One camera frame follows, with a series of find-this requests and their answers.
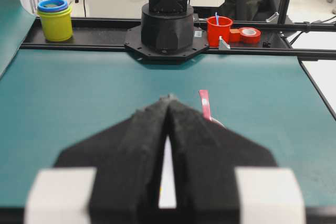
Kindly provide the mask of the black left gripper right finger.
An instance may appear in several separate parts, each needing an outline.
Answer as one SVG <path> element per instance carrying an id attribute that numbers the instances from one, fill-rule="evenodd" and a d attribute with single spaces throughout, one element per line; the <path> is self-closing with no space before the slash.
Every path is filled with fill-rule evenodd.
<path id="1" fill-rule="evenodd" d="M 305 223 L 293 171 L 271 151 L 172 101 L 167 109 L 179 208 L 194 223 Z"/>

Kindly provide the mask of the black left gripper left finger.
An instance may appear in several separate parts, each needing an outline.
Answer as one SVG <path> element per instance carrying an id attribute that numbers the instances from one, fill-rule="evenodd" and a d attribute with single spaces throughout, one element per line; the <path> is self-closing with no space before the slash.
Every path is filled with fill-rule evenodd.
<path id="1" fill-rule="evenodd" d="M 160 100 L 63 149 L 29 191 L 25 223 L 138 223 L 158 203 L 163 124 Z"/>

